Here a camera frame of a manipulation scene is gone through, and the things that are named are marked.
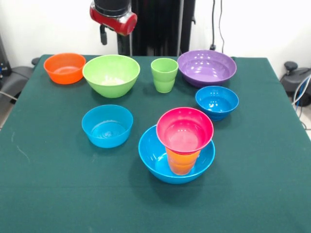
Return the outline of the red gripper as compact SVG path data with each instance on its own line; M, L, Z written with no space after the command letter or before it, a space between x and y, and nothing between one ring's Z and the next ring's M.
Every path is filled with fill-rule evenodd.
M100 25L100 40L105 46L107 45L107 33L105 28L108 27L123 36L129 35L135 28L138 17L131 10L123 16L110 17L104 16L95 9L95 5L90 6L90 17Z

